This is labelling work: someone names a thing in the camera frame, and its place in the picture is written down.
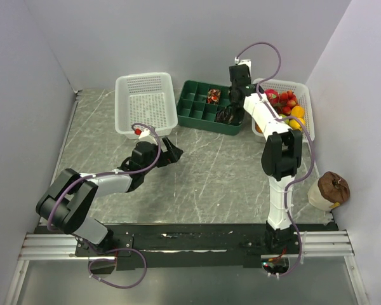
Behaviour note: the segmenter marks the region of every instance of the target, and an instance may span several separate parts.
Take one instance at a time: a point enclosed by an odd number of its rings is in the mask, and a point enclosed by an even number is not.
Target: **robotic arm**
[[[87,214],[96,198],[114,193],[128,193],[144,182],[145,175],[151,169],[133,175],[121,174],[147,168],[155,160],[159,148],[155,138],[150,136],[149,130],[143,131],[139,139],[140,142],[137,143],[131,157],[126,158],[121,166],[114,170],[115,175],[105,177],[93,175],[92,179],[83,180],[70,190],[68,194],[71,195],[71,198],[64,198],[56,209],[53,224],[57,228],[65,234],[74,234],[90,241],[100,250],[111,248],[113,232]],[[161,151],[156,167],[176,163],[183,154],[183,150],[175,147],[168,138],[165,137],[162,140],[166,151]],[[77,179],[88,175],[78,173],[71,168],[63,170],[39,200],[36,212],[48,220],[56,201],[66,188]]]
[[[247,111],[266,139],[261,164],[270,185],[270,212],[267,219],[265,244],[271,250],[283,248],[293,240],[293,228],[287,211],[291,210],[292,187],[284,202],[285,187],[295,179],[302,157],[302,132],[292,130],[272,108],[264,90],[251,83],[251,61],[242,60],[229,67],[231,106]]]

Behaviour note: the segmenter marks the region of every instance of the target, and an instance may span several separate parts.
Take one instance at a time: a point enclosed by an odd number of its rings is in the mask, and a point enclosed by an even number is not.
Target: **gray floor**
[[[141,272],[115,272],[107,280],[129,285]],[[19,305],[357,304],[343,257],[307,257],[279,281],[267,278],[263,269],[156,268],[129,290],[90,280],[86,261],[33,261],[25,282]]]
[[[85,173],[114,169],[135,146],[114,129],[114,92],[84,90],[78,100],[58,173],[64,168]],[[269,183],[260,163],[264,144],[255,141],[251,121],[236,136],[178,126],[169,138],[185,151],[177,164],[153,169],[132,193],[97,199],[90,215],[104,223],[265,222]],[[298,175],[309,163],[305,144]],[[293,215],[299,223],[327,223],[331,218],[307,201],[315,178],[313,173],[294,187]]]

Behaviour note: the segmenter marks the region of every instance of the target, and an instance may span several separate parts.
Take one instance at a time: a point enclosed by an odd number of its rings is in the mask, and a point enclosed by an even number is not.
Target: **table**
[[[135,146],[114,129],[114,91],[78,93],[57,174],[64,168],[97,173],[119,166]],[[97,199],[90,216],[103,223],[264,223],[269,213],[269,182],[248,118],[239,135],[177,126],[169,139],[184,150],[181,160],[155,168],[136,191]],[[298,176],[310,164],[304,144]],[[326,224],[324,213],[307,200],[316,172],[294,186],[293,217],[298,223]]]

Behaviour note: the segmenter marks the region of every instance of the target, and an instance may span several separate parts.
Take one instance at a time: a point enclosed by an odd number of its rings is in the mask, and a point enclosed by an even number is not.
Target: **metal frame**
[[[67,137],[70,127],[73,122],[73,118],[79,103],[79,92],[76,95],[76,101],[72,106],[72,112],[70,115],[69,124],[63,139],[63,143],[60,149],[57,165],[55,167],[52,182],[58,171],[60,160],[64,152]],[[319,175],[318,168],[315,165],[315,171]],[[358,303],[360,305],[369,304],[367,295],[365,293],[363,281],[359,274],[358,267],[354,258],[354,251],[352,249],[349,236],[346,231],[311,231],[301,232],[301,237],[304,243],[303,257],[331,257],[331,256],[343,256],[345,257],[347,270],[350,274],[352,286],[354,288]],[[30,261],[38,260],[88,260],[90,257],[76,257],[76,247],[78,241],[73,236],[64,234],[28,234],[18,258],[18,264],[13,276],[11,285],[8,290],[8,294],[5,299],[5,305],[17,304],[20,291],[22,289],[25,274],[27,272]],[[261,255],[261,258],[265,259],[272,257],[273,255],[265,254]],[[297,254],[287,254],[285,257],[296,257]]]

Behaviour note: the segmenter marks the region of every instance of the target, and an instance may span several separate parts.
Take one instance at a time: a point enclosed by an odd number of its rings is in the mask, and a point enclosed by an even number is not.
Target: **basket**
[[[155,72],[117,78],[114,119],[116,131],[131,140],[138,138],[131,129],[134,123],[153,126],[159,136],[169,135],[178,125],[171,76]]]
[[[254,83],[258,83],[262,78],[257,78],[254,80]],[[306,129],[311,136],[311,140],[315,139],[315,127],[313,124],[313,114],[312,114],[312,106],[311,106],[311,97],[309,96],[309,89],[304,84],[294,83],[292,81],[279,81],[277,79],[271,79],[261,84],[261,87],[264,90],[274,89],[277,92],[281,93],[284,91],[291,90],[298,98],[298,103],[305,109],[305,122]],[[255,129],[255,121],[252,119],[251,127],[253,128],[253,133],[255,134],[255,138],[258,142],[265,143],[265,137],[262,133],[259,133]],[[307,142],[305,134],[303,134],[303,141]]]

